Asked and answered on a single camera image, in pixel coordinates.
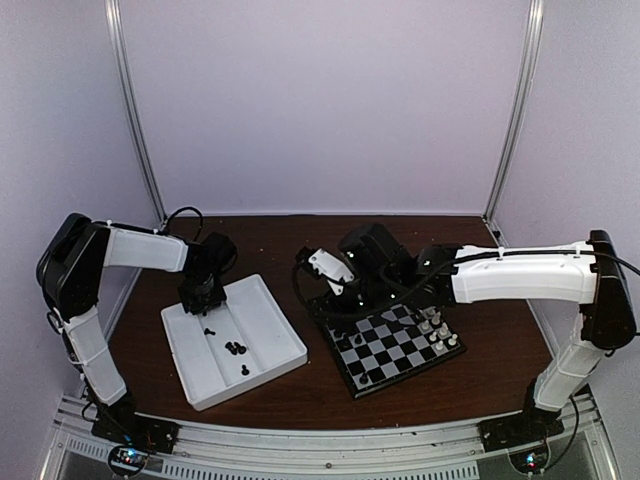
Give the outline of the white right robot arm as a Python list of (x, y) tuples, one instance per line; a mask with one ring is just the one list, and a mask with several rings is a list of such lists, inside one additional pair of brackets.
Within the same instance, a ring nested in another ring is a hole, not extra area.
[(320, 317), (333, 330), (410, 318), (434, 360), (460, 348), (442, 309), (498, 300), (530, 304), (551, 363), (530, 384), (512, 430), (535, 440), (601, 361), (637, 335), (622, 261), (603, 230), (558, 246), (433, 245), (412, 256), (380, 223), (350, 232), (340, 254), (319, 249), (305, 264), (329, 285)]

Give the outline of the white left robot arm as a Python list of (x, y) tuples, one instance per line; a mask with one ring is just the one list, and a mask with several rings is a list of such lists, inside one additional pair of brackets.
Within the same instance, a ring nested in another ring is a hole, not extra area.
[(144, 433), (135, 415), (130, 389), (115, 366), (99, 322), (98, 294), (104, 269), (132, 267), (179, 273), (183, 310), (206, 314), (226, 295), (222, 276), (237, 258), (237, 248), (223, 234), (203, 241), (185, 240), (167, 230), (93, 221), (71, 213), (59, 227), (37, 268), (52, 328), (62, 337), (70, 360), (80, 372), (106, 429), (123, 444)]

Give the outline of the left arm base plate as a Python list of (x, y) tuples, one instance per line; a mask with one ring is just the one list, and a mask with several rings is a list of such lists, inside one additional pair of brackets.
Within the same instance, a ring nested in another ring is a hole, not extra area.
[(131, 433), (124, 433), (105, 419), (97, 420), (91, 428), (91, 433), (95, 437), (129, 445), (138, 450), (171, 454), (179, 429), (179, 425), (175, 422), (137, 416)]

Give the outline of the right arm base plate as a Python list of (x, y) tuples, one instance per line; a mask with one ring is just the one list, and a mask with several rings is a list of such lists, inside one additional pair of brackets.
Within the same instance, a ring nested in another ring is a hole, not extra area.
[(558, 419), (534, 418), (524, 413), (484, 420), (477, 427), (485, 452), (541, 442), (564, 432)]

